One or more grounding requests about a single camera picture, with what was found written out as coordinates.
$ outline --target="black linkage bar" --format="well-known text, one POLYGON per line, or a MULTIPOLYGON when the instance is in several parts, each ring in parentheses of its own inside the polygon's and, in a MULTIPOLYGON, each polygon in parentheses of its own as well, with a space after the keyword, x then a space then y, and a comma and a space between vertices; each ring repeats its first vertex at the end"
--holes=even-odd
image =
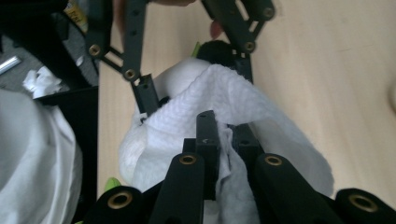
POLYGON ((260 155, 255 175, 279 223, 344 223, 285 158, 260 155))
POLYGON ((205 160, 205 199, 216 200, 215 186, 219 178, 219 133, 212 110, 197 116, 196 153, 205 160))
POLYGON ((203 222, 205 163, 196 153, 182 153, 172 159, 150 224, 203 222))

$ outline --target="white towel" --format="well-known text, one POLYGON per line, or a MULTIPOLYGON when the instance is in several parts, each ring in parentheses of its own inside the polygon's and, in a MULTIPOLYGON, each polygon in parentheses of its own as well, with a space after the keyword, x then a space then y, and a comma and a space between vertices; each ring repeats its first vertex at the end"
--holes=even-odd
POLYGON ((259 223, 245 165, 232 149, 232 131, 225 124, 250 123, 266 152, 287 158, 315 190, 332 194, 326 160, 282 111, 234 70, 187 59, 154 83, 159 97, 167 95, 171 101, 143 124, 136 109, 120 146, 120 173, 129 185, 145 191, 162 181, 170 161, 182 151, 183 139, 195 137, 196 116, 214 110, 220 170, 217 201, 205 202, 205 223, 259 223))
POLYGON ((0 223, 70 223, 81 176, 61 110, 0 89, 0 223))

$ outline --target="black metal frame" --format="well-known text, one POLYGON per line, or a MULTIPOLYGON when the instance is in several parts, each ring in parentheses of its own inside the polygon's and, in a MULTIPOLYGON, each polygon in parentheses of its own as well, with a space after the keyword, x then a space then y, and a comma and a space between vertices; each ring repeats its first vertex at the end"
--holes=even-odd
MULTIPOLYGON (((242 1, 249 19, 245 21, 234 0, 203 0, 209 16, 220 22, 225 34, 235 49, 235 70, 252 81, 249 54, 256 48, 255 40, 266 21, 275 15, 271 0, 242 1), (257 22, 252 32, 250 26, 257 22)), ((152 83, 151 75, 142 76, 140 71, 144 25, 146 17, 146 0, 129 0, 126 6, 126 32, 124 52, 120 53, 110 46, 112 24, 112 5, 109 0, 91 1, 86 42, 92 57, 100 59, 122 74, 129 81, 134 92, 140 113, 150 116, 160 107, 160 101, 152 83), (112 52, 123 61, 116 65, 107 58, 112 52)))

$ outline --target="screw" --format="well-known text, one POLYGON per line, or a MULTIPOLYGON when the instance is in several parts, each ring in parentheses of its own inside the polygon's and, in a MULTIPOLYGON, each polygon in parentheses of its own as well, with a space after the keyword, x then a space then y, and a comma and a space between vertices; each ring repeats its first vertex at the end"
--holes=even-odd
POLYGON ((100 47, 98 45, 92 45, 89 50, 91 56, 97 56, 100 53, 100 47))
POLYGON ((274 9, 273 9, 273 8, 271 8, 271 7, 266 7, 266 8, 264 9, 263 14, 264 14, 264 17, 266 17, 266 18, 272 18, 272 17, 274 16, 275 12, 274 12, 274 9))

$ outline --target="light wood surface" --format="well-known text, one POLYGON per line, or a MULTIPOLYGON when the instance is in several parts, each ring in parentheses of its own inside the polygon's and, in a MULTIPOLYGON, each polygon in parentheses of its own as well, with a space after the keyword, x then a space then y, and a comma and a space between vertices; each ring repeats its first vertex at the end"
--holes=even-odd
MULTIPOLYGON (((329 161, 335 189, 372 192, 396 208, 396 2, 273 0, 252 55, 255 85, 329 161)), ((160 74, 209 40, 199 2, 148 7, 142 72, 160 74)), ((120 47, 120 38, 113 32, 120 47)), ((120 75, 101 65, 99 194, 120 177, 118 148, 131 125, 134 97, 120 75)))

